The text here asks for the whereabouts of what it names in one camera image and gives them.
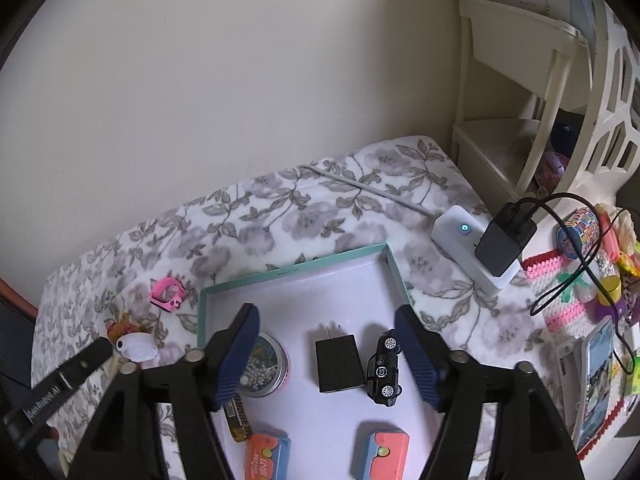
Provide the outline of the white round band device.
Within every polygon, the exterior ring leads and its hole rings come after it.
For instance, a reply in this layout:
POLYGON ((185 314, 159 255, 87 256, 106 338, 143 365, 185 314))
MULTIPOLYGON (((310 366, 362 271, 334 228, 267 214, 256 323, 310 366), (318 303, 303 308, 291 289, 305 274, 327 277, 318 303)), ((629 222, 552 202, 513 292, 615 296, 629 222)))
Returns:
POLYGON ((115 348, 121 356, 135 363, 153 361, 160 353, 154 336, 140 332, 120 336, 115 348))

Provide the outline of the pink orange doll toy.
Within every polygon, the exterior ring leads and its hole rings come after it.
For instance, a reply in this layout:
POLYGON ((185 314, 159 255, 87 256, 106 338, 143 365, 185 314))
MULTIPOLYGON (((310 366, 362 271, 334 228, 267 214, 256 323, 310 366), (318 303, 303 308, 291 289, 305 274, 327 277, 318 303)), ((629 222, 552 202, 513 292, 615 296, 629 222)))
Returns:
POLYGON ((105 322, 106 336, 112 344, 116 344, 120 337, 133 333, 146 333, 148 330, 136 320, 132 320, 127 312, 124 312, 118 320, 105 322))

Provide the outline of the gold harmonica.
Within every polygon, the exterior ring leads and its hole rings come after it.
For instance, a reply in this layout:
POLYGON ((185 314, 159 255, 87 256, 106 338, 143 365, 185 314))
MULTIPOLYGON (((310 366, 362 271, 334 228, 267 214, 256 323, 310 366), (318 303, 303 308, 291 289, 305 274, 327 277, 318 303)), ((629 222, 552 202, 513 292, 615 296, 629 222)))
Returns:
POLYGON ((253 429, 247 419, 242 399, 237 393, 224 404, 224 417, 235 442, 245 442, 252 436, 253 429))

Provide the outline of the orange blue card case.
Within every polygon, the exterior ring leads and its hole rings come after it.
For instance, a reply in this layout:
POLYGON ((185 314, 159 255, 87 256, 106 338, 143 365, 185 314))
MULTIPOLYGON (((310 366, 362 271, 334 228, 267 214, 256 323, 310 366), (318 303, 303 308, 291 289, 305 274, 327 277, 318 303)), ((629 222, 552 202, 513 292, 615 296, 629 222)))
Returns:
POLYGON ((399 428, 374 425, 360 432, 352 478, 358 480, 400 480, 404 478, 410 437, 399 428))
POLYGON ((286 480, 291 439, 268 432, 256 432, 247 440, 245 480, 286 480))

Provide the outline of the pink smart watch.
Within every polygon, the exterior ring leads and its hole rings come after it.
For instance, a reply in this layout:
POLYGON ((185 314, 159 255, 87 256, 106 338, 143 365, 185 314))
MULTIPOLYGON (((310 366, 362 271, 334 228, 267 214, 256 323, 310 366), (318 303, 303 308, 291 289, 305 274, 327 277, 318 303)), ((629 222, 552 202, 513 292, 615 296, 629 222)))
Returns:
POLYGON ((186 299, 186 289, 175 278, 161 278, 150 289, 150 303, 166 312, 179 310, 186 299))

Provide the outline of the black toy car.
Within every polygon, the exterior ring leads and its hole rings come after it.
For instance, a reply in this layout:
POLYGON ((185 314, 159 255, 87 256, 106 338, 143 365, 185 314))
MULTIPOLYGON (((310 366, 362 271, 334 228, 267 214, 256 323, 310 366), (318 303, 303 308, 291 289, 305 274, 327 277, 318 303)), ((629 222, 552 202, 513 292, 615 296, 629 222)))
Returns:
POLYGON ((399 355, 401 348, 394 330, 382 333, 375 352, 368 361, 366 388, 368 397, 378 405, 391 408, 402 393, 399 385, 399 355))

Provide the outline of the black charger cube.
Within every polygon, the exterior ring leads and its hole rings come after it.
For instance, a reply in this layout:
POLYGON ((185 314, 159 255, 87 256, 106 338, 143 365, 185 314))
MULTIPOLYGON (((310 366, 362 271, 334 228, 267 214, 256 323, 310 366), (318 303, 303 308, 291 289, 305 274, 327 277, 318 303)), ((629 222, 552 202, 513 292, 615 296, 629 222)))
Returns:
POLYGON ((356 337, 341 326, 320 325, 314 342, 318 387, 321 393, 361 388, 366 382, 356 337))

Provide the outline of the pink white woven mat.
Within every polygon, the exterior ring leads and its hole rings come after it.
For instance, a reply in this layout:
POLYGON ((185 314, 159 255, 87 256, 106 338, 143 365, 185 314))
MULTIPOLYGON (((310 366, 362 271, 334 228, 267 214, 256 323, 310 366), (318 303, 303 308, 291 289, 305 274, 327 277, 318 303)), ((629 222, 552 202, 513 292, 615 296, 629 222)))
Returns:
MULTIPOLYGON (((552 335, 555 350, 556 347, 570 337, 587 336, 601 321, 597 317, 597 310, 601 309, 605 315, 610 315, 611 310, 598 304, 596 286, 586 272, 582 272, 576 280, 568 285, 567 289, 560 292, 559 297, 552 301, 550 306, 542 310, 542 317, 552 335)), ((606 416, 603 428, 587 448, 585 453, 578 454, 583 460, 604 441, 605 435, 622 418, 623 411, 634 404, 634 397, 628 396, 626 388, 639 378, 638 375, 627 376, 624 373, 618 359, 626 360, 628 356, 615 336, 614 361, 612 369, 612 384, 610 403, 608 404, 608 416, 606 416)))

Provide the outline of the floral grey white blanket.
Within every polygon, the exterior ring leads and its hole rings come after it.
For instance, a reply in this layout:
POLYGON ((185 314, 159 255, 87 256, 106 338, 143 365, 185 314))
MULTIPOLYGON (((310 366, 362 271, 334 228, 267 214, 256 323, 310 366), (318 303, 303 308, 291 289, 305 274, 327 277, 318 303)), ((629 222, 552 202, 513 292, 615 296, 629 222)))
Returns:
POLYGON ((222 188, 142 222, 55 271, 44 285, 32 344, 41 380, 127 312, 151 333, 158 364, 196 344, 200 293, 236 278, 352 249, 390 248, 416 313, 452 348, 482 363, 533 364, 551 399, 561 397, 554 344, 523 273, 488 297, 431 238, 435 219, 458 205, 489 210, 458 166, 427 136, 371 144, 306 167, 222 188), (179 310, 150 303, 151 287, 175 278, 179 310))

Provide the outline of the round tin with beads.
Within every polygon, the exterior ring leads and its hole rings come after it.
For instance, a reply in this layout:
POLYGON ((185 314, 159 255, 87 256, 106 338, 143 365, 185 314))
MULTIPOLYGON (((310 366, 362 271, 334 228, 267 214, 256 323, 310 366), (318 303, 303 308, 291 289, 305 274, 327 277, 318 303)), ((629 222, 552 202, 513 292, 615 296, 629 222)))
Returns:
POLYGON ((280 389, 288 380, 290 362, 282 344, 259 333, 241 375, 236 391, 248 398, 264 398, 280 389))

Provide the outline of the yellow small cylinder toy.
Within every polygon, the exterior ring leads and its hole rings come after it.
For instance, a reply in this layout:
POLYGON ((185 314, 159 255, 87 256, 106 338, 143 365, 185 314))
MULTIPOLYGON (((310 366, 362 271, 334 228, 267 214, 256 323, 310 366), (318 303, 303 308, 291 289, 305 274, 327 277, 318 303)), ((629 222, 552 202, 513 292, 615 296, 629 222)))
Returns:
POLYGON ((602 307, 618 308, 623 300, 622 281, 617 275, 607 275, 600 279, 601 287, 598 289, 598 304, 602 307))

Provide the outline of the black plugged adapter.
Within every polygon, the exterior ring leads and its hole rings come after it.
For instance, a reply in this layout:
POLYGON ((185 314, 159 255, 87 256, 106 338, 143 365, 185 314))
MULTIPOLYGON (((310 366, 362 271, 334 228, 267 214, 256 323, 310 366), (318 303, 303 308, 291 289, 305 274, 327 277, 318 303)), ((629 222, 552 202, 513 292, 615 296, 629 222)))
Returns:
POLYGON ((524 204, 506 203, 489 222, 474 255, 496 278, 508 270, 537 231, 536 222, 524 204))

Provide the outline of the white power strip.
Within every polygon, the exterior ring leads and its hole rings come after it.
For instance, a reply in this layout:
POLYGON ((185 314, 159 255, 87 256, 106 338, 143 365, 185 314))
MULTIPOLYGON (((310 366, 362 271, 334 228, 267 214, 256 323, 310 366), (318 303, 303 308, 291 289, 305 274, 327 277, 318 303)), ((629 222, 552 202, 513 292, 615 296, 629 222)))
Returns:
POLYGON ((478 221, 464 208, 454 205, 435 220, 431 238, 443 254, 460 266, 477 288, 486 296, 495 297, 510 284, 522 267, 515 260, 503 274, 495 276, 476 258, 475 248, 486 226, 486 222, 478 221))

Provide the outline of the round colourful tin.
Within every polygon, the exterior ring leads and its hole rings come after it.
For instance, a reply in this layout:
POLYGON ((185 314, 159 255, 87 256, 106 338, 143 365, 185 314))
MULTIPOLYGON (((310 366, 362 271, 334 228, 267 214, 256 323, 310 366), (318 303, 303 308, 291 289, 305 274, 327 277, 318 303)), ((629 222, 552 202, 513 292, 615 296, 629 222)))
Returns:
POLYGON ((600 240, 600 224, 597 211, 589 207, 575 209, 555 232, 555 244, 560 253, 570 260, 578 254, 587 257, 588 252, 600 240))

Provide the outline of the cream white toy shelf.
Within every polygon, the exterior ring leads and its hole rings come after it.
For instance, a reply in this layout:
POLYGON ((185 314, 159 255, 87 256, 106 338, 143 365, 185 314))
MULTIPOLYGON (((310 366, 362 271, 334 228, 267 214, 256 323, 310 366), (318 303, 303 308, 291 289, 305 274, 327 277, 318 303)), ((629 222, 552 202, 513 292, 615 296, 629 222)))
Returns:
POLYGON ((560 115, 577 141, 555 192, 609 202, 639 166, 639 52, 604 0, 459 0, 461 72, 452 156, 491 212, 533 194, 560 115), (469 65, 529 95, 526 112, 469 113, 469 65))

